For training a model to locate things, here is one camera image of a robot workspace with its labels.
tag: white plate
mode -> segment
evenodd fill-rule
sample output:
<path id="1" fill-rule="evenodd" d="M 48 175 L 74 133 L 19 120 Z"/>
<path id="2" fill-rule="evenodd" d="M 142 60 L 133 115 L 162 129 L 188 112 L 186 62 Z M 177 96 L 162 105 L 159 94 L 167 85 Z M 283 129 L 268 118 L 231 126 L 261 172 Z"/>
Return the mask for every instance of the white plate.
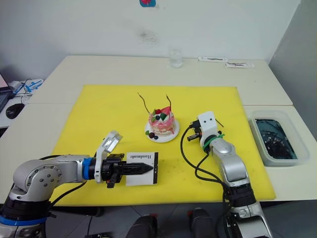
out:
<path id="1" fill-rule="evenodd" d="M 151 130 L 151 126 L 149 124 L 149 122 L 145 125 L 145 131 L 149 131 L 150 133 L 152 132 Z M 148 135 L 145 135 L 148 139 L 150 139 L 151 141 L 157 142 L 157 143 L 164 143 L 164 142 L 168 142 L 171 141 L 172 139 L 174 139 L 179 133 L 179 123 L 178 121 L 175 119 L 174 120 L 174 134 L 171 133 L 169 135 L 157 135 L 158 139 L 155 140 L 154 138 L 150 138 Z"/>

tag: blue ring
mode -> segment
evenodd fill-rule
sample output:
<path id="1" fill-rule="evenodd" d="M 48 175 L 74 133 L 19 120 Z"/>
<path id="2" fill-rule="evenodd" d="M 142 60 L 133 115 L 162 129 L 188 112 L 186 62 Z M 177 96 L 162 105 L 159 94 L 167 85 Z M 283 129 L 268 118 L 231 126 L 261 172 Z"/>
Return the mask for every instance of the blue ring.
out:
<path id="1" fill-rule="evenodd" d="M 15 220 L 10 220 L 7 218 L 4 218 L 0 216 L 0 223 L 8 225 L 8 226 L 31 226 L 31 225 L 36 225 L 40 223 L 44 223 L 46 221 L 47 217 L 41 218 L 41 219 L 36 219 L 36 220 L 30 220 L 30 221 L 15 221 Z"/>
<path id="2" fill-rule="evenodd" d="M 83 161 L 83 177 L 84 179 L 86 180 L 89 180 L 89 165 L 91 164 L 91 161 L 93 160 L 93 158 L 85 158 L 84 161 Z"/>

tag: laptop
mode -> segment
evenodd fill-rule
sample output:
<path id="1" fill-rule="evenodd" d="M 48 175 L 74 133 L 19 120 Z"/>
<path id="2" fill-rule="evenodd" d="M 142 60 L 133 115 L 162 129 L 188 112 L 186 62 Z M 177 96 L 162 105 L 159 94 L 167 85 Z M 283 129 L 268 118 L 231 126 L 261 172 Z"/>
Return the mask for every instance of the laptop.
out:
<path id="1" fill-rule="evenodd" d="M 12 96 L 12 90 L 0 74 L 0 112 Z"/>

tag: computer mouse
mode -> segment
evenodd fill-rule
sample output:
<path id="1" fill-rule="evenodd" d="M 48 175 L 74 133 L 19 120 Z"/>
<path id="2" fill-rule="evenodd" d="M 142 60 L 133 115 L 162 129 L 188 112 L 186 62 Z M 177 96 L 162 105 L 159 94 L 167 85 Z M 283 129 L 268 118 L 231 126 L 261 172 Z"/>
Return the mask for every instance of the computer mouse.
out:
<path id="1" fill-rule="evenodd" d="M 23 103 L 14 104 L 6 109 L 5 115 L 9 119 L 14 119 L 19 115 L 19 113 L 22 111 L 23 108 L 24 108 Z"/>

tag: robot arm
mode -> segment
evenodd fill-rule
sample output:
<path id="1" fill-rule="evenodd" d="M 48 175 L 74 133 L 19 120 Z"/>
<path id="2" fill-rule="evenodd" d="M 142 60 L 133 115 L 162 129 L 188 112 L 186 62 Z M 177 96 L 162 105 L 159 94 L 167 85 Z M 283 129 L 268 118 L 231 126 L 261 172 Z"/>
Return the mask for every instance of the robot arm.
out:
<path id="1" fill-rule="evenodd" d="M 63 183 L 106 181 L 107 187 L 123 175 L 140 175 L 153 169 L 144 163 L 127 164 L 124 154 L 111 153 L 122 138 L 110 132 L 97 149 L 96 158 L 88 155 L 62 155 L 47 160 L 31 160 L 20 165 L 13 175 L 13 186 L 0 210 L 0 238 L 41 238 L 52 206 L 49 199 Z"/>
<path id="2" fill-rule="evenodd" d="M 230 194 L 226 194 L 226 198 L 232 205 L 227 217 L 232 233 L 239 238 L 272 238 L 262 208 L 253 194 L 245 164 L 236 154 L 235 147 L 222 139 L 224 135 L 217 131 L 212 112 L 205 112 L 197 119 L 191 125 L 195 134 L 187 139 L 190 141 L 200 138 L 203 150 L 216 155 L 223 182 L 230 188 Z"/>

